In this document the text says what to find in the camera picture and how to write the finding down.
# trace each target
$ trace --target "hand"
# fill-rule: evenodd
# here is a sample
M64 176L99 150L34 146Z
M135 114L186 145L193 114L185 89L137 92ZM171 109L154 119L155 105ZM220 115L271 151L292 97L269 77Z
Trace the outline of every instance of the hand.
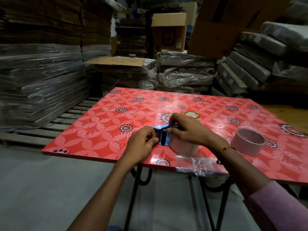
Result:
M131 167L147 158L152 147L158 143L153 127L145 126L134 131L129 137L127 147L121 157Z
M222 148L229 146L229 143L224 138L202 125L193 117L174 113L169 119L169 125L176 123L179 123L184 128L184 131L176 128L168 128L167 131L180 140L205 146L214 154L220 152Z

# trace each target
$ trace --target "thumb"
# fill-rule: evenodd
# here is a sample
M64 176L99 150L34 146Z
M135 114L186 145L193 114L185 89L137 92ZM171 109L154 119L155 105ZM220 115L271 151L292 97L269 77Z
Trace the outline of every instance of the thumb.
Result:
M152 149L152 147L158 143L159 139L158 138L153 138L148 140L148 142L145 144L147 147L150 147Z
M168 128L167 131L172 134L175 135L176 137L178 137L179 139L183 136L184 131L180 131L177 128Z

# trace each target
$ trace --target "pallet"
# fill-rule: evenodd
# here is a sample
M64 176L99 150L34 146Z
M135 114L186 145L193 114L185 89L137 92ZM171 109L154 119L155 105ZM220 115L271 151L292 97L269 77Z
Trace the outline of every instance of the pallet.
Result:
M0 147L40 152L99 100L97 97L89 97L41 128L0 132Z

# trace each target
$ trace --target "patelsa logo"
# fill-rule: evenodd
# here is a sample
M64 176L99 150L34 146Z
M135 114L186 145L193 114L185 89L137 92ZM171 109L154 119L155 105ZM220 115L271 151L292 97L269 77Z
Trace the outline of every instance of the patelsa logo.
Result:
M193 111L187 111L184 113L185 116L189 116L189 117L193 117L195 119L198 119L200 117L200 115L196 112Z

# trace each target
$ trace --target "pink sleeve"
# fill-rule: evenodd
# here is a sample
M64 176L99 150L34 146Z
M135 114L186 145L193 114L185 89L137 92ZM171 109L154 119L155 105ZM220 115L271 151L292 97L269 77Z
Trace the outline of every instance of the pink sleeve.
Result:
M308 209L275 181L244 203L261 230L308 230Z

